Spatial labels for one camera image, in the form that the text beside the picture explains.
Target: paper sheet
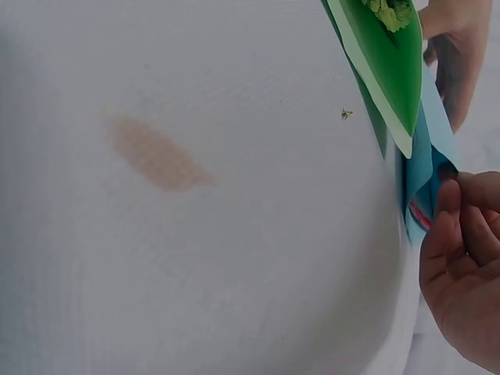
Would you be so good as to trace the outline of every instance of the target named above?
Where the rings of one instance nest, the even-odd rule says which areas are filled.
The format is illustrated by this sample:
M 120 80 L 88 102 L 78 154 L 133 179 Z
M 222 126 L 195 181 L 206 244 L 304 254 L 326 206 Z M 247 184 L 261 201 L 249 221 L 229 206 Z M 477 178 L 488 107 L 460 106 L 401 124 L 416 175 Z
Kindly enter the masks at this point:
M 416 198 L 420 208 L 428 217 L 434 215 L 435 200 L 441 186 L 438 167 L 450 162 L 460 167 L 459 150 L 449 125 L 434 78 L 429 69 L 423 67 L 422 106 L 414 136 L 413 156 L 405 163 L 405 220 L 410 241 L 419 244 L 425 231 L 413 219 L 407 205 Z

